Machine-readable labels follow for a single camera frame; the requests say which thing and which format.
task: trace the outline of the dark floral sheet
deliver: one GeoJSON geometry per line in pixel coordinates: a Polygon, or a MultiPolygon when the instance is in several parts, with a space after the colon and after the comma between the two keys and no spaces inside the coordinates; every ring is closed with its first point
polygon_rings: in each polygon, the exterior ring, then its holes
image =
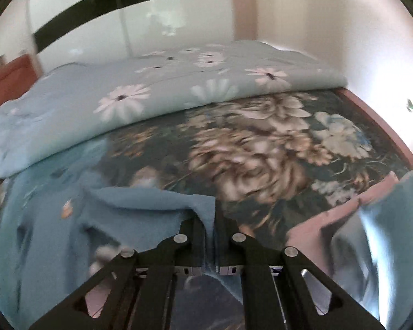
{"type": "MultiPolygon", "coordinates": [[[[242,232],[282,249],[295,225],[408,171],[383,132],[332,90],[278,93],[162,115],[108,134],[113,186],[216,196],[242,232]]],[[[179,280],[172,329],[243,328],[209,277],[179,280]]]]}

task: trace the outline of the blue towel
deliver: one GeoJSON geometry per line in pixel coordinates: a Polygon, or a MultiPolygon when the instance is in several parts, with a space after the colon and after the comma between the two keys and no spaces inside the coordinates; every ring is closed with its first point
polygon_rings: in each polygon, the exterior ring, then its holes
{"type": "Polygon", "coordinates": [[[387,330],[413,310],[413,172],[361,207],[331,242],[334,280],[387,330]]]}
{"type": "MultiPolygon", "coordinates": [[[[104,140],[84,143],[13,180],[0,224],[0,310],[16,329],[27,329],[85,282],[103,244],[152,249],[195,213],[212,254],[214,197],[108,187],[91,169],[105,148],[104,140]],[[62,218],[69,200],[73,211],[62,218]]],[[[237,280],[226,286],[238,292],[237,280]]]]}

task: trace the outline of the white flower pattern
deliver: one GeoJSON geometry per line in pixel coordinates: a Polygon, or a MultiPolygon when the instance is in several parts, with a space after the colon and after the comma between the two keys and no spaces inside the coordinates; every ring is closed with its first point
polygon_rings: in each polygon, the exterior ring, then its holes
{"type": "Polygon", "coordinates": [[[163,68],[161,65],[155,65],[155,66],[152,66],[152,67],[144,67],[144,68],[138,69],[137,71],[135,71],[135,73],[142,73],[142,72],[148,71],[150,69],[161,69],[161,68],[163,68]]]}
{"type": "Polygon", "coordinates": [[[199,48],[197,48],[197,47],[186,48],[186,49],[183,49],[183,50],[179,51],[179,53],[182,53],[182,54],[192,54],[192,53],[196,53],[196,52],[199,52],[199,48]]]}
{"type": "Polygon", "coordinates": [[[199,55],[198,61],[194,63],[201,68],[214,67],[225,63],[225,57],[220,52],[204,52],[199,55]]]}
{"type": "Polygon", "coordinates": [[[217,72],[217,74],[218,74],[218,75],[225,74],[226,72],[229,72],[229,70],[230,70],[230,68],[225,68],[225,69],[217,72]]]}
{"type": "Polygon", "coordinates": [[[270,91],[282,92],[291,89],[291,83],[282,79],[287,77],[283,71],[276,71],[274,68],[245,69],[249,76],[260,76],[256,83],[261,87],[266,86],[270,91]]]}
{"type": "Polygon", "coordinates": [[[131,121],[131,112],[140,115],[144,109],[138,100],[148,99],[150,94],[147,93],[150,88],[144,88],[143,84],[117,87],[99,101],[99,107],[93,113],[102,112],[101,119],[105,122],[113,119],[115,115],[128,123],[131,121]]]}
{"type": "Polygon", "coordinates": [[[236,85],[230,85],[229,79],[209,79],[205,87],[194,86],[191,92],[202,104],[206,104],[231,100],[239,93],[239,89],[236,85]]]}
{"type": "Polygon", "coordinates": [[[350,120],[339,114],[326,112],[315,113],[315,119],[327,129],[313,130],[312,134],[321,140],[321,144],[333,154],[349,156],[351,159],[369,157],[372,149],[362,131],[350,120]]]}
{"type": "Polygon", "coordinates": [[[162,56],[165,53],[165,51],[154,51],[154,52],[150,52],[147,54],[143,54],[143,57],[148,57],[148,56],[162,56]]]}
{"type": "Polygon", "coordinates": [[[343,204],[351,198],[358,196],[354,188],[345,189],[338,181],[325,182],[315,180],[311,188],[319,194],[324,195],[332,207],[335,207],[336,204],[343,204]]]}

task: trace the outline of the wooden headboard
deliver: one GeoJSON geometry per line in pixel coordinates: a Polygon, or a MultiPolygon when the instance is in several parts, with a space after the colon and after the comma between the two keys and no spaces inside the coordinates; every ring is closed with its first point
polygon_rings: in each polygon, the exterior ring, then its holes
{"type": "Polygon", "coordinates": [[[37,81],[31,58],[25,54],[0,68],[0,105],[20,98],[37,81]]]}

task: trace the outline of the white daisy print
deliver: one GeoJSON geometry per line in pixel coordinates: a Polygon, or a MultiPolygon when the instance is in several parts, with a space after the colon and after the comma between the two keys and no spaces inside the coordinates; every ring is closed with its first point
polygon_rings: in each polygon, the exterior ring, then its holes
{"type": "Polygon", "coordinates": [[[148,99],[149,91],[150,88],[144,88],[143,84],[118,87],[111,91],[108,97],[99,101],[99,107],[93,113],[102,112],[101,119],[106,122],[118,115],[122,121],[128,123],[132,120],[132,112],[140,115],[144,110],[139,100],[148,99]]]}
{"type": "Polygon", "coordinates": [[[220,52],[204,52],[199,55],[200,61],[223,62],[225,57],[220,52]]]}
{"type": "Polygon", "coordinates": [[[201,68],[207,68],[222,63],[225,63],[225,57],[220,52],[205,52],[199,55],[198,61],[194,64],[201,68]]]}
{"type": "Polygon", "coordinates": [[[195,53],[195,52],[199,52],[199,48],[193,47],[193,48],[187,48],[187,49],[183,49],[183,50],[179,51],[179,53],[183,53],[183,54],[191,54],[191,53],[195,53]]]}
{"type": "Polygon", "coordinates": [[[138,69],[137,71],[135,71],[135,73],[142,73],[142,72],[145,72],[145,71],[148,71],[148,70],[151,70],[151,69],[161,69],[161,68],[162,68],[161,65],[155,65],[155,66],[152,66],[152,67],[145,67],[145,68],[138,69]]]}
{"type": "Polygon", "coordinates": [[[239,93],[239,88],[236,85],[230,85],[229,79],[209,79],[205,87],[194,86],[191,92],[202,104],[207,104],[233,99],[239,93]]]}
{"type": "Polygon", "coordinates": [[[148,56],[162,56],[165,53],[165,51],[154,51],[150,52],[148,54],[143,54],[143,57],[148,57],[148,56]]]}
{"type": "Polygon", "coordinates": [[[224,73],[226,73],[226,72],[229,72],[229,68],[225,68],[225,69],[217,72],[217,74],[220,75],[220,74],[224,74],[224,73]]]}
{"type": "Polygon", "coordinates": [[[276,71],[274,68],[256,68],[245,69],[249,76],[260,76],[256,79],[256,83],[260,86],[267,86],[269,90],[282,92],[291,88],[291,83],[282,79],[287,77],[283,71],[276,71]]]}

